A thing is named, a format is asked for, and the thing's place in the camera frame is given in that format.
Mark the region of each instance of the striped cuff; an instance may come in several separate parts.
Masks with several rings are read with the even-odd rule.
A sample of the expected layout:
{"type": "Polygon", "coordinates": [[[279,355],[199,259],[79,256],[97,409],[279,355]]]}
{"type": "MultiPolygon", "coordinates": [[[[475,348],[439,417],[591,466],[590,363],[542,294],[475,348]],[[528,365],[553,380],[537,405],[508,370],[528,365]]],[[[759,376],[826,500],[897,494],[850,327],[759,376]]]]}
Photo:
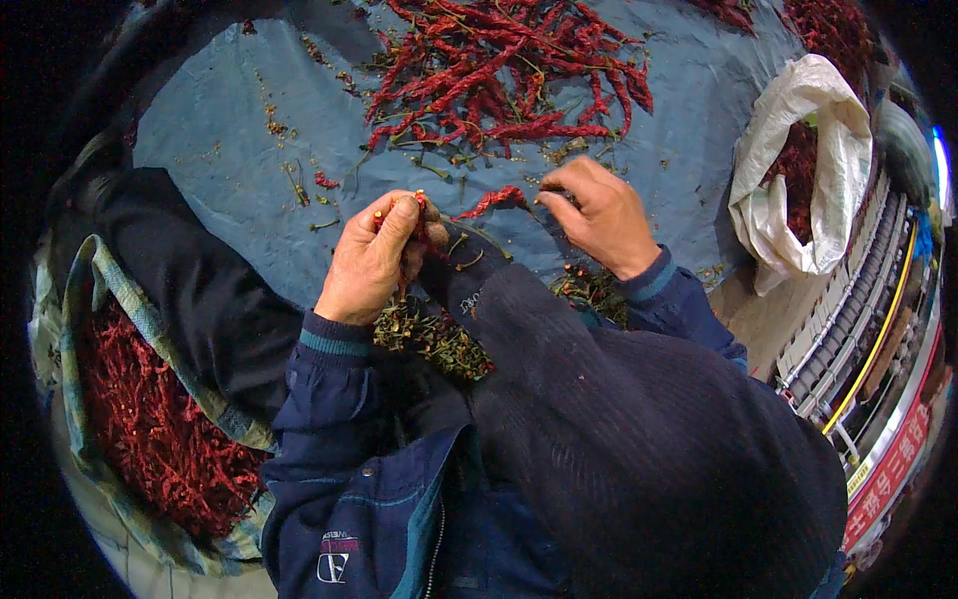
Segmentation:
{"type": "Polygon", "coordinates": [[[365,366],[373,348],[373,327],[344,325],[309,311],[296,348],[313,363],[365,366]]]}
{"type": "Polygon", "coordinates": [[[672,252],[665,245],[659,243],[662,253],[655,262],[637,277],[619,283],[619,292],[630,304],[644,304],[662,292],[675,274],[675,263],[672,261],[672,252]]]}

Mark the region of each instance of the hand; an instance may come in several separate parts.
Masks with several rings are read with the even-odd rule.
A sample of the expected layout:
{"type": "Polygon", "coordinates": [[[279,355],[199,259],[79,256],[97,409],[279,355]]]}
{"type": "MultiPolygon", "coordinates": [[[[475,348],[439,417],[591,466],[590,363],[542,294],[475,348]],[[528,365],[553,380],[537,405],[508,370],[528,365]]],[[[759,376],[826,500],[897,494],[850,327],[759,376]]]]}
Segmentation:
{"type": "Polygon", "coordinates": [[[655,244],[642,199],[628,184],[598,162],[581,156],[542,179],[543,190],[571,192],[581,209],[564,196],[541,191],[544,204],[569,241],[619,278],[645,272],[662,250],[655,244]]]}
{"type": "MultiPolygon", "coordinates": [[[[399,265],[403,265],[401,272],[407,281],[412,281],[422,266],[425,245],[409,241],[419,218],[420,207],[413,192],[404,190],[386,194],[352,217],[336,244],[330,272],[313,311],[348,325],[376,322],[399,283],[399,265]],[[390,210],[393,199],[396,206],[390,210]],[[378,233],[373,224],[376,212],[386,217],[378,233]]],[[[422,218],[427,221],[426,234],[433,243],[448,243],[439,211],[428,200],[422,218]]]]}

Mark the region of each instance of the person's left hand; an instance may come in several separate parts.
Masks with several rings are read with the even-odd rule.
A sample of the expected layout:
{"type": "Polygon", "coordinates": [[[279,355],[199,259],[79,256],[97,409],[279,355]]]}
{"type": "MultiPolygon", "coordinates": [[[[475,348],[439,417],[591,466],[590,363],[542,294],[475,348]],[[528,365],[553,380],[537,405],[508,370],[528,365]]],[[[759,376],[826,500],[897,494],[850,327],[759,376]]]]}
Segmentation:
{"type": "MultiPolygon", "coordinates": [[[[420,218],[420,207],[413,192],[394,190],[367,206],[346,223],[332,256],[330,272],[314,312],[348,325],[365,326],[376,322],[386,300],[399,283],[400,268],[412,281],[422,266],[425,246],[409,241],[420,218]],[[393,199],[396,206],[390,210],[393,199]],[[376,212],[385,221],[376,232],[376,212]]],[[[428,200],[422,218],[429,239],[437,245],[449,241],[439,223],[439,211],[428,200]]]]}

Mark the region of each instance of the dark blue jacket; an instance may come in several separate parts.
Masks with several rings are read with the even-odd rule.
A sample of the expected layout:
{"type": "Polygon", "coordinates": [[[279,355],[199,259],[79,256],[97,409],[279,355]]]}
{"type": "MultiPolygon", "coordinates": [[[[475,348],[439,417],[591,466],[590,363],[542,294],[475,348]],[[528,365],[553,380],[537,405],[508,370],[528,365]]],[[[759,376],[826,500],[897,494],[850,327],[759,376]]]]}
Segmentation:
{"type": "MultiPolygon", "coordinates": [[[[692,340],[745,368],[745,348],[667,248],[621,292],[631,328],[692,340]]],[[[434,572],[444,597],[569,596],[555,541],[515,488],[487,481],[471,426],[376,452],[371,344],[369,328],[311,312],[289,360],[289,397],[273,425],[282,453],[262,467],[276,497],[262,553],[280,597],[423,597],[434,572]]]]}

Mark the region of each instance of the blue tarp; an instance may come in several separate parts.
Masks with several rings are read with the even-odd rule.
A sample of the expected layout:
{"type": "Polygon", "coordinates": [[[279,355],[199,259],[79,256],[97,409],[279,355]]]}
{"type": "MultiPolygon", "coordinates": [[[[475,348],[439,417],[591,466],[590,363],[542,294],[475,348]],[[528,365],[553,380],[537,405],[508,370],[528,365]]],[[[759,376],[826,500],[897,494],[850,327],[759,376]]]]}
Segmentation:
{"type": "MultiPolygon", "coordinates": [[[[277,292],[304,307],[321,289],[342,224],[390,189],[424,189],[441,211],[456,215],[507,184],[531,197],[535,186],[525,177],[540,179],[554,168],[534,144],[513,145],[520,161],[492,159],[491,169],[478,161],[472,171],[427,153],[426,164],[454,175],[445,183],[411,164],[417,152],[380,146],[340,189],[316,187],[312,173],[342,178],[362,156],[359,146],[370,132],[361,99],[342,91],[336,73],[350,73],[358,89],[377,88],[376,77],[358,68],[382,49],[370,30],[402,25],[384,3],[356,4],[372,14],[356,20],[349,2],[225,3],[224,12],[196,23],[181,56],[161,65],[136,92],[145,110],[136,166],[168,169],[207,228],[236,248],[277,292]],[[255,35],[240,33],[245,18],[254,19],[255,35]],[[309,57],[301,35],[316,42],[331,68],[309,57]],[[295,137],[288,131],[280,141],[267,131],[267,104],[277,106],[275,120],[296,129],[295,137]],[[283,164],[297,167],[293,176],[303,176],[310,196],[322,194],[337,205],[298,206],[283,164]],[[308,230],[311,222],[333,218],[340,223],[308,230]]],[[[682,265],[693,271],[724,265],[730,272],[748,260],[726,207],[735,143],[755,99],[787,59],[803,54],[771,8],[781,9],[781,3],[753,2],[757,37],[680,0],[589,4],[627,35],[642,38],[653,32],[644,48],[650,53],[654,115],[635,106],[627,139],[604,159],[614,159],[620,169],[628,166],[624,178],[643,198],[655,237],[682,265]]],[[[629,52],[640,61],[645,57],[642,47],[623,57],[629,52]]],[[[578,79],[555,85],[552,93],[559,107],[579,98],[584,107],[591,97],[578,79]]],[[[621,109],[616,104],[612,110],[613,125],[620,124],[621,109]]],[[[552,142],[552,149],[561,141],[552,142]]],[[[595,143],[589,153],[603,146],[595,143]]],[[[541,207],[535,210],[544,217],[541,207]]],[[[476,224],[543,281],[558,276],[567,260],[567,248],[525,212],[498,210],[476,224]]]]}

